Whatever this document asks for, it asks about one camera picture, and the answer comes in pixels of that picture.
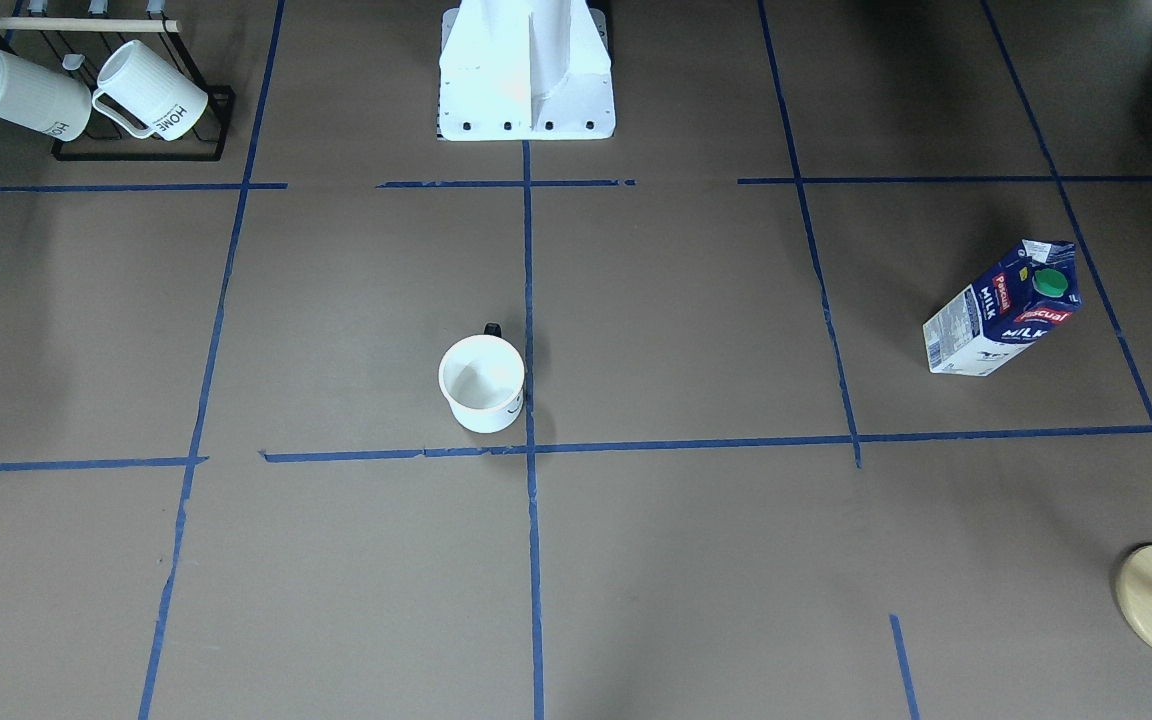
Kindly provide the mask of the white smiley face mug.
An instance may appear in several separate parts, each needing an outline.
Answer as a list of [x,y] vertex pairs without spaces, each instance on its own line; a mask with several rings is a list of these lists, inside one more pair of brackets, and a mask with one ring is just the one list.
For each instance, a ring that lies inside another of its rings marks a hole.
[[524,406],[525,361],[498,323],[444,351],[435,379],[453,418],[472,433],[502,432]]

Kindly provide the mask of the blue white milk carton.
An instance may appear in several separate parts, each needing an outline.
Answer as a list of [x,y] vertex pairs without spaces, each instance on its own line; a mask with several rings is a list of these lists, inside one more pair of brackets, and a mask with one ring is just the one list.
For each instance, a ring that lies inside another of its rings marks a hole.
[[924,323],[929,370],[988,377],[1079,306],[1074,243],[1021,240]]

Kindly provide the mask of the white ribbed cup on rack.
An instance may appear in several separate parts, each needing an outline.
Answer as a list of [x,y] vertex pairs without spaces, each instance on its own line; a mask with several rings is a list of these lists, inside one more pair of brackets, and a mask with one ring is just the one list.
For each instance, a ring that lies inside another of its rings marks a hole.
[[143,41],[127,41],[106,60],[91,108],[134,138],[179,141],[204,115],[209,94]]

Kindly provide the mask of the wooden rod on rack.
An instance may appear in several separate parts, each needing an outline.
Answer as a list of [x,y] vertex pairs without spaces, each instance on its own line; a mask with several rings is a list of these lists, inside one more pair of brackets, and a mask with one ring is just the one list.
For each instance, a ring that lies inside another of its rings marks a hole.
[[172,18],[51,18],[0,17],[0,31],[179,33],[179,20]]

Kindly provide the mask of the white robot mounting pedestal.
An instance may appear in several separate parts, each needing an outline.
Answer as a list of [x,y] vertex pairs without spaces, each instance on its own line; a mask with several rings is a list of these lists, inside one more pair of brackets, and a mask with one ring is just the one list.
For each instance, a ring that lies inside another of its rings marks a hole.
[[614,106],[608,1],[462,1],[442,15],[435,135],[604,141]]

